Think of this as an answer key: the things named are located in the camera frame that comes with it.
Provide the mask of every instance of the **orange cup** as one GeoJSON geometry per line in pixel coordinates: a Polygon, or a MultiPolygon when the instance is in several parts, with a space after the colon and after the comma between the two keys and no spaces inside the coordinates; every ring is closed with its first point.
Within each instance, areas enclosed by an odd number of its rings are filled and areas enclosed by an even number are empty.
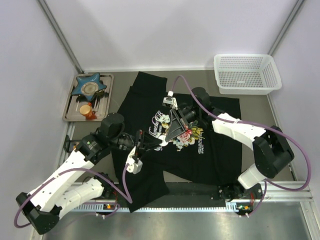
{"type": "Polygon", "coordinates": [[[95,112],[92,110],[91,103],[89,102],[87,105],[83,105],[80,107],[79,112],[81,115],[85,116],[85,119],[92,120],[97,119],[95,112]]]}

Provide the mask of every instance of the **black t-shirt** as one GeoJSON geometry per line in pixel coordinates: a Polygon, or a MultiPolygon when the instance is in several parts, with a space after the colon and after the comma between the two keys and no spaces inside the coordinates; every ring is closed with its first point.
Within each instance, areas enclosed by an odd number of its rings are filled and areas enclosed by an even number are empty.
{"type": "MultiPolygon", "coordinates": [[[[139,72],[118,113],[125,119],[126,133],[135,135],[141,129],[154,137],[169,127],[169,108],[162,106],[167,79],[139,72]]],[[[178,105],[192,104],[189,94],[175,93],[178,105]]],[[[241,118],[239,99],[210,97],[211,103],[235,118],[241,118]]],[[[115,174],[120,180],[128,152],[112,150],[115,174]]],[[[163,171],[194,183],[223,185],[236,181],[241,174],[242,145],[230,137],[215,133],[195,121],[188,132],[165,147],[150,150],[142,156],[138,174],[127,174],[126,182],[133,212],[168,193],[163,171]]]]}

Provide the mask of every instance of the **metal plate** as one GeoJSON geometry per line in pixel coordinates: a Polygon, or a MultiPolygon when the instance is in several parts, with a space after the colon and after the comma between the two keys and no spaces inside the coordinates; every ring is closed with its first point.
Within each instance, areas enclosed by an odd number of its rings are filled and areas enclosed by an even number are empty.
{"type": "Polygon", "coordinates": [[[78,96],[71,96],[71,92],[74,87],[77,86],[77,77],[91,76],[92,73],[79,74],[74,77],[73,84],[70,88],[68,99],[63,112],[63,119],[68,122],[92,122],[101,121],[108,115],[109,105],[111,100],[112,86],[114,82],[114,76],[110,73],[100,72],[100,80],[106,85],[104,90],[105,96],[95,99],[92,102],[92,110],[95,111],[96,119],[86,120],[86,118],[80,114],[79,109],[81,106],[88,104],[88,101],[83,98],[78,101],[78,96]]]}
{"type": "Polygon", "coordinates": [[[103,220],[84,213],[63,217],[43,240],[310,240],[299,202],[264,203],[250,218],[231,212],[116,213],[103,220]]]}

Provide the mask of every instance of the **blue star-shaped dish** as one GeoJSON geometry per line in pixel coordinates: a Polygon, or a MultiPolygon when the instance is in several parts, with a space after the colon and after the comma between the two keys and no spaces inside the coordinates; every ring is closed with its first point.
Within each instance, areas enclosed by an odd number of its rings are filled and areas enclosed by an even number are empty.
{"type": "Polygon", "coordinates": [[[88,101],[91,101],[96,92],[105,88],[106,85],[100,83],[100,73],[95,73],[91,76],[77,76],[78,85],[73,89],[71,95],[85,96],[88,101]]]}

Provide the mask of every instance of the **white plastic basket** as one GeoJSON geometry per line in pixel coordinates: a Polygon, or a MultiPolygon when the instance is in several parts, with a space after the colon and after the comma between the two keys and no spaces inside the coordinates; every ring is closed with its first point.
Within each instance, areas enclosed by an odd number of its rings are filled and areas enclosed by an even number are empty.
{"type": "Polygon", "coordinates": [[[214,74],[221,94],[266,95],[282,87],[274,58],[267,54],[217,54],[214,74]]]}

